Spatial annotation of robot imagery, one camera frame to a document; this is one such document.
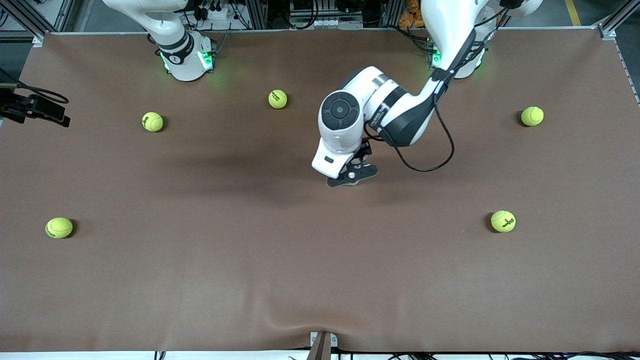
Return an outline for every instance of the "yellow tennis ball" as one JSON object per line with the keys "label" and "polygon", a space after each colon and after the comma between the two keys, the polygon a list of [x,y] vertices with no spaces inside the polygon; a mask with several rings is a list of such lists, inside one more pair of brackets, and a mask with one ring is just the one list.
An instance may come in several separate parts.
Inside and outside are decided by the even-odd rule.
{"label": "yellow tennis ball", "polygon": [[162,120],[162,116],[158,113],[146,113],[145,116],[142,117],[142,126],[152,133],[162,129],[163,125],[164,122]]}
{"label": "yellow tennis ball", "polygon": [[537,106],[530,106],[522,112],[520,119],[526,126],[536,126],[545,118],[545,113]]}
{"label": "yellow tennis ball", "polygon": [[269,93],[269,105],[276,109],[282,109],[287,105],[287,94],[282,90],[273,90]]}
{"label": "yellow tennis ball", "polygon": [[66,238],[73,231],[74,225],[67,218],[53,218],[44,227],[44,231],[54,239]]}
{"label": "yellow tennis ball", "polygon": [[508,233],[516,227],[516,217],[506,210],[496,211],[491,216],[491,226],[500,233]]}

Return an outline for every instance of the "brown table surface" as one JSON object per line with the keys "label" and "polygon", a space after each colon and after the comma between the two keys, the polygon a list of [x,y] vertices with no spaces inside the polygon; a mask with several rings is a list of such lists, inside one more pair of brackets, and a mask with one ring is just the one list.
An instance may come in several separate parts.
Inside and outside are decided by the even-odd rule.
{"label": "brown table surface", "polygon": [[[296,348],[320,329],[361,351],[640,349],[640,109],[597,31],[501,31],[442,101],[449,165],[417,174],[375,143],[378,177],[339,189],[310,166],[318,106],[366,65],[416,92],[408,39],[234,33],[194,83],[153,52],[31,51],[22,80],[68,96],[72,122],[0,131],[0,350]],[[530,105],[545,120],[525,128]],[[405,150],[423,167],[448,152],[437,121]],[[512,233],[486,227],[498,209]],[[58,216],[72,238],[45,234]]]}

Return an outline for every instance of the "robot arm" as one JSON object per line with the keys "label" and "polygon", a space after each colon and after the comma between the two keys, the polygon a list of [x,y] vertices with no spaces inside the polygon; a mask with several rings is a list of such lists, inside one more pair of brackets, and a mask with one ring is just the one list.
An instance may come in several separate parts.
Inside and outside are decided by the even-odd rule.
{"label": "robot arm", "polygon": [[[533,12],[535,12],[540,7],[540,4],[542,4],[542,0],[525,0],[517,8],[510,10],[509,16],[527,17],[531,15]],[[500,10],[503,7],[509,7],[508,5],[511,5],[511,4],[502,3],[502,5],[500,5],[499,0],[489,0],[489,3],[487,5],[491,6],[491,8],[493,8],[494,10]]]}
{"label": "robot arm", "polygon": [[442,57],[419,94],[408,93],[381,70],[367,67],[352,73],[324,99],[318,112],[321,139],[312,166],[329,177],[329,186],[357,184],[377,173],[375,166],[364,164],[371,154],[368,141],[362,139],[365,124],[394,147],[412,145],[422,136],[458,71],[466,65],[471,68],[467,75],[473,71],[472,60],[495,31],[495,20],[475,27],[478,18],[488,16],[481,14],[488,1],[422,0],[425,25]]}
{"label": "robot arm", "polygon": [[198,79],[213,69],[211,39],[187,31],[175,11],[188,0],[103,0],[145,28],[160,48],[167,71],[181,81]]}

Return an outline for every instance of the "wire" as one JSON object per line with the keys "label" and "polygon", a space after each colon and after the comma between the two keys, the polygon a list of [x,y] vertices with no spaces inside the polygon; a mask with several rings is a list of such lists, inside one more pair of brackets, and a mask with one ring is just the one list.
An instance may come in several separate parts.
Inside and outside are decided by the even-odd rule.
{"label": "wire", "polygon": [[406,36],[406,37],[408,37],[408,38],[413,37],[413,38],[414,38],[414,39],[416,39],[416,40],[427,41],[427,38],[426,38],[426,37],[418,37],[418,36],[415,36],[415,35],[411,35],[408,31],[402,30],[402,28],[400,28],[400,27],[398,27],[398,26],[395,26],[395,25],[387,25],[387,27],[388,27],[388,28],[392,28],[392,29],[396,29],[396,30],[398,30],[398,32],[400,32],[400,34],[402,34],[402,35],[404,35],[404,36]]}
{"label": "wire", "polygon": [[[351,360],[353,360],[353,355],[354,354],[380,354],[380,353],[375,353],[375,352],[351,352],[351,351],[344,351],[340,348],[337,349],[337,352],[339,354],[350,354],[351,355]],[[394,360],[394,359],[400,359],[401,356],[408,356],[410,359],[417,359],[417,360],[438,360],[434,357],[435,354],[459,354],[459,353],[436,353],[436,352],[401,352],[401,353],[393,353],[392,357],[390,357],[388,360]],[[491,353],[488,352],[478,352],[478,353],[474,353],[474,354],[484,354],[487,355],[489,357],[490,360],[493,360],[493,356]],[[509,353],[502,353],[504,354],[506,357],[509,356]],[[567,352],[524,352],[524,353],[511,353],[513,355],[518,355],[518,356],[531,356],[533,357],[533,359],[531,359],[530,357],[510,357],[509,360],[569,360],[573,357],[576,356],[594,356],[594,357],[603,357],[606,359],[612,359],[612,360],[633,360],[632,357],[640,357],[640,352],[592,352],[592,351],[585,351],[585,352],[577,352],[577,353],[567,353]]]}
{"label": "wire", "polygon": [[493,29],[493,31],[491,31],[489,34],[487,34],[487,36],[484,38],[483,41],[477,42],[477,43],[479,43],[479,46],[472,53],[470,53],[472,56],[467,56],[465,59],[460,61],[460,63],[453,69],[454,73],[457,72],[458,70],[460,70],[466,64],[468,64],[468,63],[472,62],[473,60],[475,60],[475,58],[477,58],[478,55],[480,55],[482,53],[482,51],[484,50],[485,45],[489,42],[489,40],[491,40],[495,36],[496,32],[498,32],[498,29],[503,27],[504,24],[506,23],[506,21],[508,21],[507,20],[507,18],[508,18],[507,13],[509,13],[509,9],[505,8],[503,10],[504,10],[504,13],[502,14],[502,18],[500,18],[500,21],[495,26],[495,29]]}
{"label": "wire", "polygon": [[304,25],[302,28],[297,27],[296,25],[291,24],[291,22],[289,20],[287,20],[285,14],[286,8],[282,8],[282,20],[284,21],[285,24],[287,24],[287,26],[289,26],[289,28],[291,29],[296,29],[296,30],[304,30],[309,28],[311,25],[313,25],[316,20],[318,19],[318,15],[320,15],[320,4],[318,3],[318,0],[314,0],[314,4],[316,5],[316,14],[314,15],[314,9],[311,8],[311,18],[309,18],[309,22],[307,23],[307,25]]}
{"label": "wire", "polygon": [[374,141],[377,141],[377,142],[384,142],[384,140],[380,136],[373,136],[372,134],[370,134],[369,130],[367,130],[367,126],[368,126],[368,124],[364,124],[364,132],[369,137],[369,140],[374,140]]}
{"label": "wire", "polygon": [[2,28],[4,26],[4,24],[6,23],[7,20],[9,20],[9,13],[4,12],[4,10],[0,9],[0,20],[2,21],[2,24],[0,24],[0,28]]}
{"label": "wire", "polygon": [[227,39],[227,35],[229,35],[229,30],[231,30],[231,23],[229,23],[229,28],[225,32],[225,36],[222,38],[222,41],[220,42],[220,46],[215,50],[215,52],[213,52],[214,54],[217,55],[222,50],[222,45],[225,44],[225,40]]}
{"label": "wire", "polygon": [[407,32],[407,34],[409,34],[409,38],[411,39],[413,44],[418,47],[418,49],[420,49],[422,51],[425,51],[427,53],[429,52],[429,49],[427,49],[426,47],[424,47],[424,46],[422,46],[422,45],[417,43],[416,39],[413,37],[413,35],[411,35],[411,31],[409,31],[409,28],[406,29],[406,32]]}
{"label": "wire", "polygon": [[360,24],[375,24],[376,22],[380,22],[380,19],[382,19],[382,16],[377,18],[376,20],[372,20],[372,21],[360,21]]}
{"label": "wire", "polygon": [[234,14],[236,14],[238,16],[238,21],[240,21],[240,23],[247,30],[251,30],[251,27],[249,26],[248,22],[244,19],[244,16],[242,15],[242,12],[240,11],[240,9],[238,7],[238,3],[236,2],[236,0],[229,1],[229,4],[231,5],[231,9],[234,11]]}
{"label": "wire", "polygon": [[499,12],[497,12],[494,16],[490,17],[489,19],[486,19],[482,22],[479,22],[478,24],[476,24],[474,26],[474,28],[477,28],[478,26],[482,26],[484,24],[486,24],[487,22],[490,22],[491,20],[497,18],[498,16],[502,15],[505,11],[507,11],[507,8],[502,8],[502,10],[500,10]]}
{"label": "wire", "polygon": [[37,94],[49,101],[53,101],[53,102],[57,102],[59,104],[68,104],[69,103],[69,99],[67,99],[65,96],[57,93],[57,92],[53,92],[51,90],[46,90],[43,88],[37,88],[35,86],[29,86],[23,82],[21,82],[20,80],[14,78],[13,76],[9,75],[9,73],[7,71],[5,71],[3,68],[0,67],[0,72],[2,72],[6,77],[8,77],[9,79],[13,80],[16,83],[16,88],[23,88],[23,89],[27,89],[31,92],[33,92],[34,94]]}
{"label": "wire", "polygon": [[398,146],[394,142],[393,138],[389,135],[387,130],[383,126],[380,127],[380,130],[384,132],[384,135],[386,135],[388,140],[390,141],[391,146],[393,146],[394,150],[396,150],[396,153],[400,157],[400,160],[403,162],[403,164],[406,167],[410,168],[413,171],[417,171],[417,172],[432,172],[432,171],[436,171],[439,168],[443,167],[444,165],[448,164],[448,162],[451,161],[451,158],[453,158],[453,154],[456,152],[456,146],[454,145],[453,138],[451,137],[451,133],[449,132],[449,129],[447,129],[447,126],[445,125],[444,120],[442,120],[442,116],[440,114],[440,110],[438,109],[438,105],[436,104],[435,100],[433,101],[433,106],[434,106],[434,109],[436,111],[436,115],[438,115],[438,120],[440,121],[440,124],[442,125],[442,129],[444,129],[444,132],[447,134],[447,137],[449,139],[449,143],[451,144],[451,153],[449,154],[449,157],[445,161],[443,161],[441,164],[439,164],[438,166],[435,166],[435,167],[432,167],[432,168],[417,168],[417,167],[414,167],[414,166],[410,165],[404,159],[404,156],[402,155],[402,152],[400,152],[400,149],[398,149]]}
{"label": "wire", "polygon": [[191,23],[191,20],[189,20],[189,16],[187,16],[187,11],[183,10],[182,13],[184,14],[184,18],[187,20],[187,24],[189,24],[189,30],[195,30],[196,28]]}

